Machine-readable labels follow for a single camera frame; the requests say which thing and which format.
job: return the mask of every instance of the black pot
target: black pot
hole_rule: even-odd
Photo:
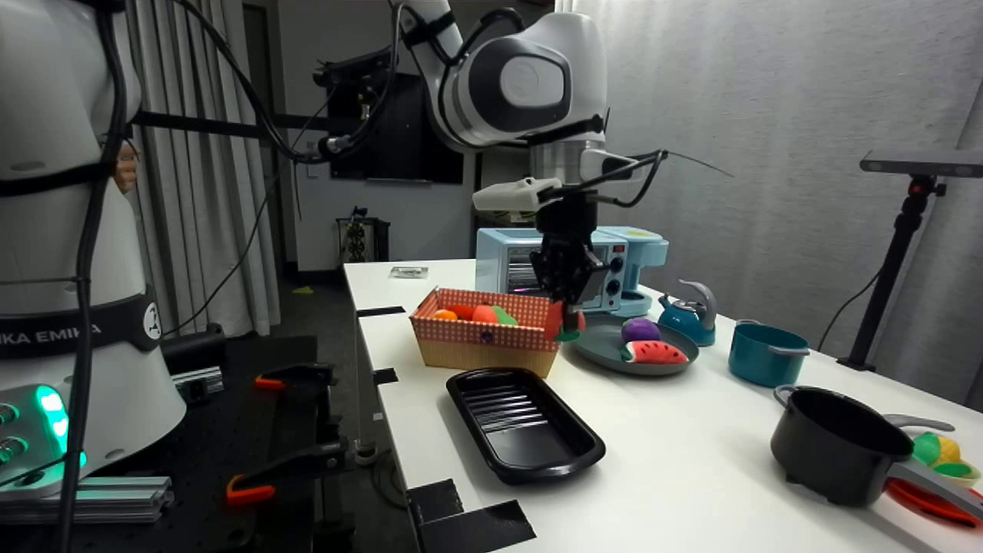
[[[770,437],[770,452],[789,481],[832,505],[865,507],[887,479],[902,479],[983,519],[983,505],[916,465],[913,438],[868,405],[820,387],[785,387],[774,395],[785,413]]]

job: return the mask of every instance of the green light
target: green light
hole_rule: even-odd
[[[51,432],[55,432],[58,438],[65,438],[65,437],[67,437],[67,419],[55,420],[55,423],[51,423]]]
[[[62,401],[62,393],[55,387],[35,387],[32,401],[40,405],[50,437],[58,442],[58,452],[67,453],[67,411]]]
[[[42,411],[65,411],[65,401],[51,387],[35,387],[32,395],[35,395]]]

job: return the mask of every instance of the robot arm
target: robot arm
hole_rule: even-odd
[[[565,311],[596,294],[601,286],[601,262],[588,246],[596,193],[576,189],[611,160],[601,149],[608,92],[592,22],[549,13],[524,30],[479,45],[459,41],[447,0],[406,0],[395,5],[395,22],[447,145],[530,149],[534,176],[479,189],[476,213],[534,213],[543,233],[530,257],[540,288]]]
[[[430,112],[451,145],[530,147],[601,130],[604,68],[588,17],[554,13],[472,45],[459,41],[445,0],[409,0],[395,14],[426,79]]]

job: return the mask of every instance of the teal bowl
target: teal bowl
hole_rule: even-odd
[[[731,376],[756,387],[785,387],[798,382],[806,341],[785,329],[740,322],[731,341]]]

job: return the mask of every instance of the orange basket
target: orange basket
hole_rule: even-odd
[[[518,324],[476,319],[438,319],[436,311],[472,311],[497,304]],[[409,316],[426,365],[436,369],[528,369],[549,376],[556,358],[556,333],[563,329],[560,304],[538,294],[491,294],[468,288],[433,288]]]

